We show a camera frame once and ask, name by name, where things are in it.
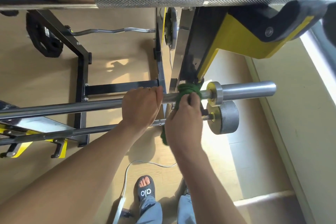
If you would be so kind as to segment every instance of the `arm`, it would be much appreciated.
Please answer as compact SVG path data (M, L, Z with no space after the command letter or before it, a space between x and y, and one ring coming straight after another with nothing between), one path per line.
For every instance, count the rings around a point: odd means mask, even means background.
M201 146L202 115L200 98L191 94L180 101L166 121L167 142L188 186L198 224L246 224L216 177Z
M123 98L123 120L11 197L0 207L3 223L91 223L122 158L153 123L162 87L139 88Z

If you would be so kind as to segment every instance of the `person's left hand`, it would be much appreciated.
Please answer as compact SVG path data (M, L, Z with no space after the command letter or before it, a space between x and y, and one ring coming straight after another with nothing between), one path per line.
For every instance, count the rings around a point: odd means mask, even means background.
M137 133L144 133L155 120L162 103L163 88L140 87L128 91L122 101L122 124L131 126Z

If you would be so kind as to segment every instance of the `forearm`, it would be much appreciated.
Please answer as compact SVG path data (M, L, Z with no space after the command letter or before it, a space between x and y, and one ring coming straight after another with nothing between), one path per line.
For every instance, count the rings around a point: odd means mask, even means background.
M90 223L137 131L119 124L0 208L4 223Z
M198 224L246 224L203 150L190 156L177 154L175 157L188 186Z

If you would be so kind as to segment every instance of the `screw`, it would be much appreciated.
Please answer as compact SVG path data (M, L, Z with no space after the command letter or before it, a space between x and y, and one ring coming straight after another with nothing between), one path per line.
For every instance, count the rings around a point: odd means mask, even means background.
M273 34L273 28L272 27L268 27L265 31L265 35L266 37L270 37Z

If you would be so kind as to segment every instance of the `blue jeans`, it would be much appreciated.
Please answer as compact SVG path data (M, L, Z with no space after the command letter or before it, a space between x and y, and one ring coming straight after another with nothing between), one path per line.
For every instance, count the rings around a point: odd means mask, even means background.
M140 204L140 219L136 224L162 224L161 204L147 196ZM190 195L181 196L177 209L177 224L196 224Z

